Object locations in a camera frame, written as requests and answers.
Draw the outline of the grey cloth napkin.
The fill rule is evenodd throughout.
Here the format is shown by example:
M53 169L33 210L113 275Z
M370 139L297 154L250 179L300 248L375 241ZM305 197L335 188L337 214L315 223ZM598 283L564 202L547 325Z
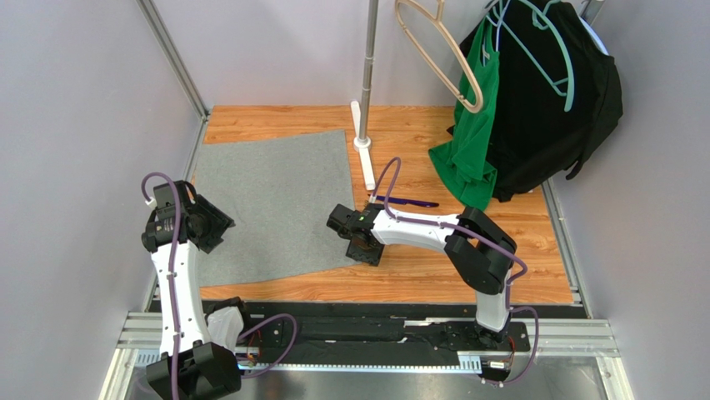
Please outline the grey cloth napkin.
M355 207L342 130L201 148L197 192L235 222L197 255L200 286L260 283L352 266L347 241L326 223Z

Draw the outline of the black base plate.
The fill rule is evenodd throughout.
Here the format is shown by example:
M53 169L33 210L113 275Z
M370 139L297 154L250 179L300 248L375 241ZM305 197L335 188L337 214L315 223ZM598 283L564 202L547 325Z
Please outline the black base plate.
M485 333L469 320L413 325L433 305L243 302L239 308L247 328L277 318L247 336L266 365L456 367L460 352L527 353L535 339L522 322L503 333Z

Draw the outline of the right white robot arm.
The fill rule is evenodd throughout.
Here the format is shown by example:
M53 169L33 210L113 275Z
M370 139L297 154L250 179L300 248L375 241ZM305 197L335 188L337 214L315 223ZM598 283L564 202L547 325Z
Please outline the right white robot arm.
M511 318L509 288L517 244L475 207L459 214L403 212L383 203L362 211L338 204L326 222L349 241L346 256L377 266L388 245L421 248L446 255L460 278L476 292L475 322L490 333L503 333Z

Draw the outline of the teal clothes hanger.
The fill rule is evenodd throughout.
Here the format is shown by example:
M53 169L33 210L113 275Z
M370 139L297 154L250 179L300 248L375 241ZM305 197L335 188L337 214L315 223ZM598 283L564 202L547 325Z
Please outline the teal clothes hanger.
M501 53L509 41L537 69L551 90L562 99L562 110L572 111L577 82L573 58L554 22L559 1L490 1L485 19L492 28L493 49Z

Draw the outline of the green shirt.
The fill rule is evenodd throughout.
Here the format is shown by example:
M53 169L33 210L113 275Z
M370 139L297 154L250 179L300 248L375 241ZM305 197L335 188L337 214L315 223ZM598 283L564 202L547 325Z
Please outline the green shirt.
M467 37L467 62L481 88L483 107L472 113L457 104L452 139L428 151L447 190L461 204L480 210L488 207L498 177L498 170L487 160L500 83L499 52L493 39L493 27L487 21Z

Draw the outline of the metal stand pole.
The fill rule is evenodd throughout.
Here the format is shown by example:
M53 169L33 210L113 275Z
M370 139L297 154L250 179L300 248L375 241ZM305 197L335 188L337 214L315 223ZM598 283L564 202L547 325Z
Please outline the metal stand pole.
M360 123L357 133L357 144L361 146L368 146L370 139L368 137L368 114L370 108L371 91L372 91L372 79L373 79L373 64L374 64L374 53L375 53L375 42L376 42L376 32L377 32L377 21L378 21L378 0L370 0L368 4L367 13L367 37L366 37L366 47L365 56L363 63L363 75L362 75L362 95L359 102L360 106Z

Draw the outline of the beige clothes hanger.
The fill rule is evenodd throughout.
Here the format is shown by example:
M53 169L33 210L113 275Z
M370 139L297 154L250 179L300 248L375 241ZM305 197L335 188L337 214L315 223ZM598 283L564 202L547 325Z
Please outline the beige clothes hanger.
M426 4L424 1L397 0L394 2L395 18L405 37L456 101L464 110L479 113L486 104L485 97L473 67L444 22L446 4L445 1ZM471 97L463 93L453 77L455 68L472 90Z

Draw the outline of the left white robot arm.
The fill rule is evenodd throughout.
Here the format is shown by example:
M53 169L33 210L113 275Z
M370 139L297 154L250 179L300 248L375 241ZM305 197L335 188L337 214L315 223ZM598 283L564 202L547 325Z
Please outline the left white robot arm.
M150 253L160 291L159 359L146 368L162 399L221 399L238 392L242 372L233 352L244 328L239 298L204 311L198 254L223 242L235 222L186 181L167 180L146 197L151 209L142 245Z

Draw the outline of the black shirt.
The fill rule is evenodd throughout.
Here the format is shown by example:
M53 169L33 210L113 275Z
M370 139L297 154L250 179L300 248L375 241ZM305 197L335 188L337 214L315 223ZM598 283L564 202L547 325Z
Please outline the black shirt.
M528 58L509 41L499 53L499 91L487 160L497 169L492 196L507 202L552 176L574 179L623 115L623 92L612 56L578 16L559 1L554 22L572 54L577 89L571 112Z

